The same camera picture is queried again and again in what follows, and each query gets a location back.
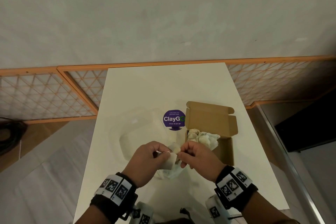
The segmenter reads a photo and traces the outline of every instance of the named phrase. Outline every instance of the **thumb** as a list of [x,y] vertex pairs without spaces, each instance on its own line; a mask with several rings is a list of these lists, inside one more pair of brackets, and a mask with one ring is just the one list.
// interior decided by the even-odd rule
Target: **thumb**
[[166,162],[170,158],[170,152],[163,152],[158,157],[154,158],[154,163],[157,168],[159,168],[164,162]]
[[186,164],[189,164],[190,166],[194,166],[194,163],[196,161],[195,157],[185,153],[185,152],[182,152],[180,151],[178,154],[177,154],[178,158],[180,160],[182,160],[184,163]]

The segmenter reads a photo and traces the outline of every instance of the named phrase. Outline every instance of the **person's right hand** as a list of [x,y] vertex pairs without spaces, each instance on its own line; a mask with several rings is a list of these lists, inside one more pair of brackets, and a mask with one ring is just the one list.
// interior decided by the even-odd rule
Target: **person's right hand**
[[217,156],[205,145],[188,140],[181,146],[181,151],[177,154],[182,160],[181,167],[190,165],[205,179],[216,182],[218,175],[226,166]]

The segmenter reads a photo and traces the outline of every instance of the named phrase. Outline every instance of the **black wristband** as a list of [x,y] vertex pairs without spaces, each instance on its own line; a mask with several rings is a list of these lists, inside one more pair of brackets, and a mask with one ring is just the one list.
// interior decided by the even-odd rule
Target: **black wristband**
[[242,212],[258,188],[238,168],[225,166],[216,179],[215,192],[225,209]]
[[136,185],[126,175],[116,173],[108,176],[95,192],[90,205],[95,205],[111,222],[118,218],[127,219],[132,212],[137,194]]

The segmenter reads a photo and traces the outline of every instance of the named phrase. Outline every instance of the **hand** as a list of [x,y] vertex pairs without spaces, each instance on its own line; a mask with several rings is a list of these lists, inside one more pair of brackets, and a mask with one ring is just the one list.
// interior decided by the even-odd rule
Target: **hand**
[[177,156],[182,160],[182,168],[189,164],[191,169],[195,168],[201,176],[212,182],[216,182],[218,175],[226,166],[205,145],[191,140],[181,146]]
[[154,158],[153,153],[155,151],[165,152],[170,150],[167,146],[156,141],[143,144],[135,151],[124,171],[122,171],[138,188],[145,186],[153,178],[158,168],[170,158],[168,152]]

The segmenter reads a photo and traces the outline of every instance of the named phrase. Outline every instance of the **open cardboard box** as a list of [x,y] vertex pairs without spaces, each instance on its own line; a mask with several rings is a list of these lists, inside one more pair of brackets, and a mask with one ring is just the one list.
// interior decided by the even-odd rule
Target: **open cardboard box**
[[238,134],[235,111],[232,107],[188,101],[185,114],[185,126],[220,135],[218,146],[212,151],[227,165],[234,165],[232,136]]

